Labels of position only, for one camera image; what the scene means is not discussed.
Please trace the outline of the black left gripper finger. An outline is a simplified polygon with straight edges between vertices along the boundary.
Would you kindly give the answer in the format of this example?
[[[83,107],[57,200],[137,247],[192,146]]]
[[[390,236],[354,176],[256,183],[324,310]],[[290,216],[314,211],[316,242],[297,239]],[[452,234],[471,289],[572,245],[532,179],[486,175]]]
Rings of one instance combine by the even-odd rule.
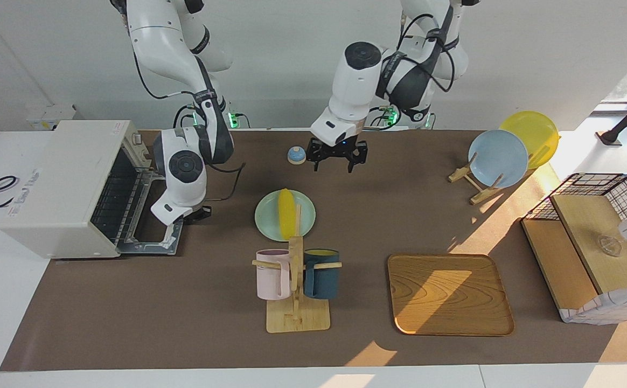
[[[314,163],[313,171],[318,171],[321,161],[325,160],[324,143],[318,139],[311,139],[307,145],[307,161]]]
[[[350,147],[347,151],[348,160],[348,173],[351,174],[355,165],[365,164],[367,161],[368,145],[366,141],[350,143]]]

